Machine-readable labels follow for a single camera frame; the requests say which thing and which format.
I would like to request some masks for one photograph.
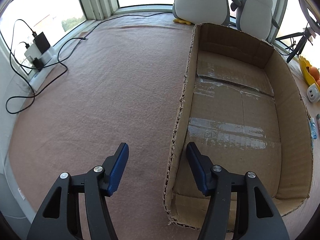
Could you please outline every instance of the white power socket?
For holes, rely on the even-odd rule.
[[[316,84],[313,83],[310,87],[308,87],[307,96],[311,103],[316,103],[320,100],[320,92]]]

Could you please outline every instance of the yellow bowl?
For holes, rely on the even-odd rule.
[[[299,66],[302,72],[302,75],[304,77],[304,80],[306,81],[306,83],[311,86],[312,84],[316,84],[319,92],[320,92],[320,87],[317,84],[316,80],[313,78],[313,76],[310,75],[310,73],[307,70],[307,67],[310,68],[312,67],[312,65],[310,64],[310,62],[304,58],[303,56],[299,55]]]

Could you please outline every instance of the metal screw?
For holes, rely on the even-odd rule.
[[[255,178],[255,177],[256,177],[256,174],[255,174],[253,171],[249,171],[249,172],[248,172],[248,177],[249,177],[249,178]]]
[[[97,166],[93,169],[95,172],[100,172],[103,170],[103,168],[101,166]]]
[[[61,179],[66,179],[68,177],[68,173],[64,172],[60,174]]]
[[[219,165],[214,165],[214,166],[213,166],[213,170],[214,170],[214,171],[221,171],[222,168],[221,168]]]

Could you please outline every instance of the open cardboard box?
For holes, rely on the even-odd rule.
[[[229,172],[254,171],[282,216],[308,198],[313,156],[306,109],[287,63],[265,41],[221,25],[193,30],[164,207],[172,223],[201,228],[209,197],[197,189],[186,159],[190,141]],[[232,193],[230,231],[235,215]]]

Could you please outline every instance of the penguin plush toy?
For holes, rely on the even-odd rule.
[[[237,8],[236,27],[258,39],[265,40],[270,33],[271,24],[280,28],[272,16],[272,0],[240,0],[241,6],[231,3],[232,11]]]
[[[232,0],[241,6],[240,0]],[[172,13],[174,22],[186,24],[215,23],[229,25],[228,0],[174,0]]]

